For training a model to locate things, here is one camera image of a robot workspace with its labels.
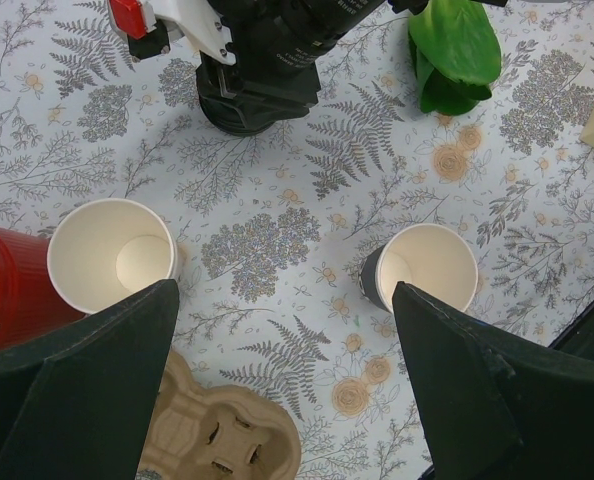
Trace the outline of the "black sleeved paper cup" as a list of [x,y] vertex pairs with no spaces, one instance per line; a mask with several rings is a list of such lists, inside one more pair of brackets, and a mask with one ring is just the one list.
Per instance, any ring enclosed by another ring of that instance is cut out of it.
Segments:
[[468,244],[438,224],[416,224],[395,234],[366,257],[359,274],[362,294],[389,313],[398,283],[411,284],[451,307],[466,311],[479,271]]

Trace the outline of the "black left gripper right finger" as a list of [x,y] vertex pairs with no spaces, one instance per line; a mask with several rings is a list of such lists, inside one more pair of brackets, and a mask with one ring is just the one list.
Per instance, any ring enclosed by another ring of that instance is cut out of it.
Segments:
[[400,283],[395,320],[429,479],[594,479],[594,361]]

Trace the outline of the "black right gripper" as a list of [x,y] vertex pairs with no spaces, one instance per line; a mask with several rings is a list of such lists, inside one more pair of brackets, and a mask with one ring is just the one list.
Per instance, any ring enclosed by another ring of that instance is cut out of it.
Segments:
[[225,65],[202,55],[200,107],[218,129],[254,136],[305,117],[318,102],[318,58],[382,5],[382,0],[213,1],[232,39]]

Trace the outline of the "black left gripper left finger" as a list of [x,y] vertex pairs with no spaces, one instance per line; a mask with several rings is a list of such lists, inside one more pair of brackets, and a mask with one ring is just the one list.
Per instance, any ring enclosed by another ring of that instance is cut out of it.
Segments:
[[174,280],[0,351],[0,479],[132,479],[179,311]]

